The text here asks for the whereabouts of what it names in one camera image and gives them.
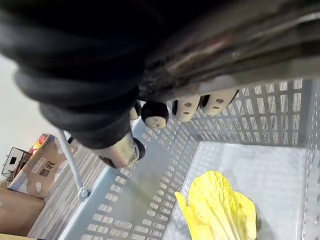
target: yellow vegetable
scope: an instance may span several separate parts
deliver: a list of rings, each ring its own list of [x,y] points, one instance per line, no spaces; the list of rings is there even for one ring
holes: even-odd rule
[[[256,208],[252,201],[232,190],[217,171],[196,178],[185,197],[175,193],[193,240],[255,240]]]

